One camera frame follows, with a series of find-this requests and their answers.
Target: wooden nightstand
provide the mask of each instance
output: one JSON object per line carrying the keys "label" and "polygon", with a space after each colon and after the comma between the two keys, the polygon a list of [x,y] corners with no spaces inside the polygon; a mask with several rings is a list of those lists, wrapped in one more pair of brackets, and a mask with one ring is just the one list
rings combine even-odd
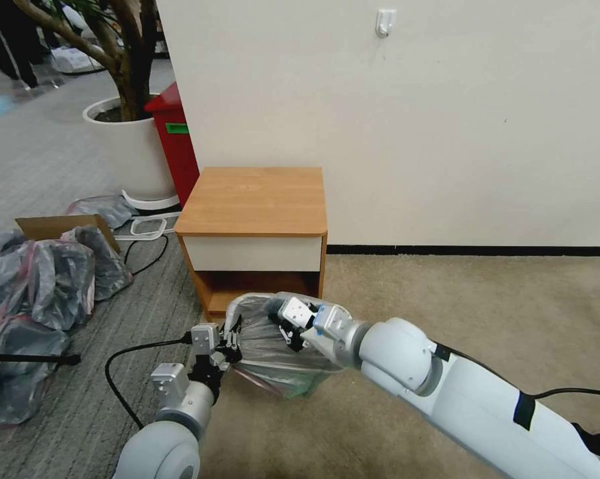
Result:
{"label": "wooden nightstand", "polygon": [[321,168],[204,169],[176,234],[205,314],[252,291],[321,297],[327,214]]}

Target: floor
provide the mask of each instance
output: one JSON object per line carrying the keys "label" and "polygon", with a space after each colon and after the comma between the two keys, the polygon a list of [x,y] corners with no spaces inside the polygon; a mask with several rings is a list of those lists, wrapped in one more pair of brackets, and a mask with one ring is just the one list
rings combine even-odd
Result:
{"label": "floor", "polygon": [[11,80],[0,71],[0,116],[15,110],[22,104],[32,101],[45,93],[57,90],[65,83],[72,81],[74,76],[62,75],[50,65],[50,57],[45,57],[43,65],[33,65],[39,86],[34,89],[25,88],[20,80]]}
{"label": "floor", "polygon": [[[168,61],[152,86],[173,81]],[[116,191],[81,110],[114,94],[105,73],[77,78],[0,117],[0,228],[21,215],[57,214],[75,198]],[[160,244],[131,255],[136,269]],[[357,318],[402,316],[461,349],[527,392],[600,387],[600,258],[327,257],[325,298]],[[0,478],[109,478],[134,425],[108,390],[102,367],[129,345],[179,337],[200,305],[175,241],[165,256],[75,331],[76,367],[49,381],[28,423],[0,430]],[[114,365],[139,416],[156,401],[148,383],[161,361],[186,347],[142,351]],[[600,398],[543,401],[600,430]],[[346,371],[308,398],[279,400],[231,372],[201,449],[202,478],[418,478],[497,475],[428,426],[408,406]]]}

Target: white wall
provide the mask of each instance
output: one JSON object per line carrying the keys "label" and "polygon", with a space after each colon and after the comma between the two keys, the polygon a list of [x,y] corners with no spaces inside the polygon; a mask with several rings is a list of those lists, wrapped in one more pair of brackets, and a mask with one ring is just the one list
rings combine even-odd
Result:
{"label": "white wall", "polygon": [[600,0],[158,6],[199,165],[324,167],[329,243],[600,246]]}

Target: bag pile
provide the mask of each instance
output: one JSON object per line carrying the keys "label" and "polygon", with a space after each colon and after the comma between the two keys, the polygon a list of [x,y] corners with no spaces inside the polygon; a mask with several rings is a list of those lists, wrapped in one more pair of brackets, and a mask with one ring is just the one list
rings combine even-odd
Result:
{"label": "bag pile", "polygon": [[[94,300],[128,286],[132,274],[95,226],[62,239],[28,241],[0,231],[0,354],[62,355],[65,331],[83,324]],[[51,363],[0,363],[0,426],[32,417]]]}

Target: power cord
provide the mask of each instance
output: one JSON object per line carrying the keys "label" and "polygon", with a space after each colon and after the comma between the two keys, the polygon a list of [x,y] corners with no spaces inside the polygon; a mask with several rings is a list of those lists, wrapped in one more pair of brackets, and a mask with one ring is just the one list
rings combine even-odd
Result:
{"label": "power cord", "polygon": [[141,349],[149,349],[152,347],[171,346],[171,345],[177,345],[177,344],[189,344],[189,345],[192,344],[191,331],[184,333],[182,335],[182,337],[180,337],[179,339],[172,339],[169,341],[158,341],[157,343],[146,343],[146,344],[141,344],[141,345],[131,346],[129,348],[121,349],[120,351],[117,351],[114,354],[112,354],[111,356],[109,356],[109,358],[107,359],[107,362],[105,362],[105,379],[107,380],[107,384],[111,388],[112,392],[114,393],[114,396],[116,396],[116,398],[118,399],[118,401],[120,402],[122,407],[125,409],[125,411],[127,411],[127,414],[129,414],[129,417],[136,423],[136,426],[138,426],[138,429],[142,429],[144,427],[144,425],[142,424],[142,421],[138,418],[138,416],[136,415],[136,413],[134,412],[132,407],[129,405],[129,403],[125,400],[125,398],[122,396],[122,394],[120,394],[120,391],[114,384],[114,380],[112,379],[112,374],[110,372],[112,361],[115,360],[118,356],[121,356],[126,353],[131,353],[133,351],[139,351]]}
{"label": "power cord", "polygon": [[[165,239],[165,244],[162,247],[162,251],[158,254],[158,256],[156,256],[156,259],[152,260],[149,264],[143,266],[138,271],[133,272],[132,273],[133,276],[136,276],[138,273],[142,273],[145,269],[147,269],[150,266],[153,266],[154,264],[158,263],[158,260],[160,260],[160,258],[162,258],[162,256],[165,254],[165,251],[167,250],[167,245],[169,244],[169,238],[167,238],[165,235],[161,235],[160,237]],[[125,258],[123,259],[123,262],[125,264],[127,264],[127,258],[129,257],[129,252],[132,250],[132,247],[136,243],[140,243],[140,242],[138,240],[132,241],[132,243],[127,248],[127,251],[125,252]]]}
{"label": "power cord", "polygon": [[[489,366],[485,365],[483,362],[478,361],[477,359],[469,356],[468,354],[465,354],[461,351],[458,351],[457,349],[453,349],[452,347],[443,345],[442,343],[437,343],[439,344],[441,347],[448,349],[451,353],[454,353],[455,355],[459,356],[459,357],[463,357],[465,359],[468,359],[469,361],[473,361],[475,364],[482,366],[485,370],[487,370],[489,373],[494,374],[495,376],[497,376],[498,378],[500,378],[503,381],[506,381],[507,383],[509,383],[511,386],[513,386],[515,389],[520,389],[517,386],[515,386],[515,384],[511,383],[509,380],[507,380],[505,377],[503,377],[501,374],[499,374],[497,371],[491,369]],[[548,391],[543,391],[542,393],[537,393],[534,395],[528,395],[529,397],[531,397],[532,399],[544,399],[547,398],[549,396],[554,396],[554,395],[558,395],[558,394],[565,394],[565,393],[578,393],[578,394],[589,394],[589,395],[595,395],[595,396],[600,396],[600,389],[590,389],[590,388],[556,388],[556,389],[549,389]]]}

